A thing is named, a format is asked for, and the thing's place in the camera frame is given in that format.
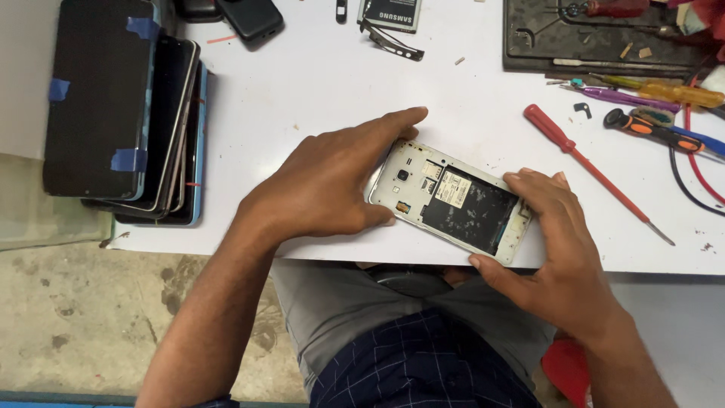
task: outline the red wire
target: red wire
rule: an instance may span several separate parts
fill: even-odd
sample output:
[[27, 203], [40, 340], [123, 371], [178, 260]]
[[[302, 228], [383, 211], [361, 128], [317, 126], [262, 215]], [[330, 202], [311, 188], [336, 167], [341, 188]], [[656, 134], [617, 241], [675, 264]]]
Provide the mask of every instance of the red wire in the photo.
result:
[[[689, 85], [690, 86], [695, 86], [695, 82], [696, 81], [697, 81], [697, 76], [695, 76], [692, 79], [692, 82]], [[690, 130], [689, 127], [690, 127], [690, 115], [691, 114], [692, 114], [692, 107], [688, 103], [684, 107], [684, 128], [686, 130]], [[707, 183], [707, 181], [705, 180], [705, 177], [703, 177], [703, 174], [700, 173], [700, 167], [697, 166], [697, 162], [695, 161], [695, 155], [692, 154], [692, 153], [688, 153], [687, 154], [687, 158], [689, 159], [689, 164], [692, 167], [692, 171], [695, 172], [695, 176], [697, 177], [697, 180], [700, 182], [700, 184], [702, 184], [703, 187], [705, 188], [705, 190], [707, 190], [710, 193], [710, 195], [712, 195], [713, 197], [715, 197], [715, 199], [717, 199], [717, 201], [725, 204], [725, 198], [723, 198], [723, 196], [721, 196], [720, 194], [718, 194], [717, 191], [715, 191], [715, 189], [712, 188]]]

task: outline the concrete floor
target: concrete floor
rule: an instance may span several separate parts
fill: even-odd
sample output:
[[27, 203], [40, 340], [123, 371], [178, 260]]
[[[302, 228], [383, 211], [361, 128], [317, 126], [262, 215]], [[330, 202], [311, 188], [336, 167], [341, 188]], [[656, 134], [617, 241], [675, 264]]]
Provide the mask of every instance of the concrete floor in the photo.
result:
[[[135, 395], [208, 258], [95, 242], [1, 252], [0, 390]], [[568, 407], [543, 373], [534, 380], [546, 407]], [[232, 395], [306, 402], [271, 280]]]

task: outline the stack of phone screens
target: stack of phone screens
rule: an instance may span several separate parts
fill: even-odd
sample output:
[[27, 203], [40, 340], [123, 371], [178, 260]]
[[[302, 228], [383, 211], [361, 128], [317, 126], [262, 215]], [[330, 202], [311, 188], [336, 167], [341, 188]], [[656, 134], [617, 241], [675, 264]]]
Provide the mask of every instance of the stack of phone screens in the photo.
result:
[[158, 33], [149, 1], [60, 4], [43, 164], [49, 195], [144, 193]]
[[194, 92], [191, 95], [186, 137], [181, 162], [174, 183], [169, 213], [161, 219], [116, 214], [123, 224], [192, 225], [199, 218], [202, 206], [202, 176], [204, 168], [204, 133], [206, 131], [207, 69], [203, 62], [196, 70]]
[[85, 206], [111, 211], [119, 222], [132, 224], [196, 221], [201, 201], [194, 187], [201, 184], [206, 74], [196, 43], [159, 37], [143, 194], [133, 201], [83, 200]]

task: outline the white table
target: white table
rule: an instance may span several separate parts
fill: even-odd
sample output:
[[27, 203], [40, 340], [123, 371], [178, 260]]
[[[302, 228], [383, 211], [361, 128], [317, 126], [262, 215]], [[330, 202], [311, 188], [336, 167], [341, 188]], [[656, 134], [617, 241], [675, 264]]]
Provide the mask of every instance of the white table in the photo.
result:
[[[546, 86], [543, 75], [502, 71], [502, 5], [491, 0], [423, 0], [415, 35], [394, 33], [425, 50], [421, 62], [387, 53], [359, 32], [357, 3], [348, 23], [335, 22], [333, 0], [277, 0], [283, 32], [257, 51], [225, 23], [187, 25], [185, 37], [202, 45], [202, 60], [216, 76], [208, 97], [208, 136], [202, 219], [193, 228], [133, 227], [111, 248], [211, 254], [239, 201], [271, 175], [307, 135], [354, 126], [386, 112], [425, 105], [418, 139], [501, 176], [522, 166], [554, 174], [564, 170], [587, 215], [605, 270], [682, 274], [725, 273], [725, 218], [701, 210], [680, 192], [667, 149], [602, 127], [615, 105]], [[461, 57], [465, 61], [454, 62]], [[588, 102], [593, 119], [572, 105]], [[622, 206], [569, 155], [523, 116], [538, 104], [611, 181], [677, 246], [671, 247]], [[694, 114], [693, 130], [721, 137], [725, 121]], [[710, 198], [684, 155], [679, 168], [693, 194]], [[725, 192], [725, 166], [699, 159], [706, 179]], [[707, 244], [712, 248], [703, 250]], [[285, 258], [466, 264], [467, 253], [399, 222], [352, 237], [302, 238], [278, 251]], [[544, 260], [541, 231], [531, 225], [513, 266]]]

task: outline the hand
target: hand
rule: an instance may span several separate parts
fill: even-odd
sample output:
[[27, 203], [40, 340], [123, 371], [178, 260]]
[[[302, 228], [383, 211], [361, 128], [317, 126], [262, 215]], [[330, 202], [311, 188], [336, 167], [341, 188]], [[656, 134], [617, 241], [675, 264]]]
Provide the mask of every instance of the hand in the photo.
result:
[[308, 136], [241, 201], [237, 217], [265, 222], [265, 233], [274, 234], [277, 243], [392, 225], [392, 211], [366, 203], [363, 189], [385, 149], [396, 138], [416, 137], [413, 125], [427, 115], [427, 108], [413, 107], [354, 128]]
[[539, 214], [547, 260], [530, 277], [519, 276], [487, 256], [471, 255], [470, 263], [491, 287], [523, 310], [585, 346], [597, 347], [631, 317], [609, 288], [584, 212], [564, 173], [550, 178], [522, 168], [503, 179]]

